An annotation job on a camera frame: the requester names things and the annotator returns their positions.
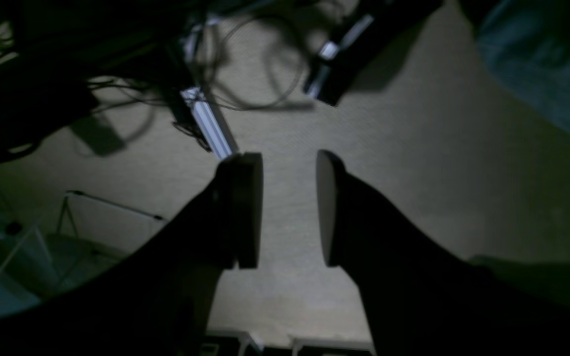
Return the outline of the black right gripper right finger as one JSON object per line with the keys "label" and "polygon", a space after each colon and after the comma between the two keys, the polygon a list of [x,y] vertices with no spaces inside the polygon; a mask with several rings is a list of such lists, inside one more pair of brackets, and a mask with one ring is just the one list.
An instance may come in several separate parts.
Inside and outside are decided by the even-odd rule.
{"label": "black right gripper right finger", "polygon": [[316,156],[323,257],[355,283],[379,356],[570,356],[570,307],[455,257],[331,151]]}

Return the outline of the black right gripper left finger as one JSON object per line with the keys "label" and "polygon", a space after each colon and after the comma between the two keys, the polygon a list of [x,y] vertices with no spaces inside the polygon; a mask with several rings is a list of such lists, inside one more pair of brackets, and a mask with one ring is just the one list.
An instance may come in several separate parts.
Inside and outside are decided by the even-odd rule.
{"label": "black right gripper left finger", "polygon": [[229,156],[131,256],[0,318],[0,356],[196,356],[224,270],[258,266],[262,202],[262,155]]}

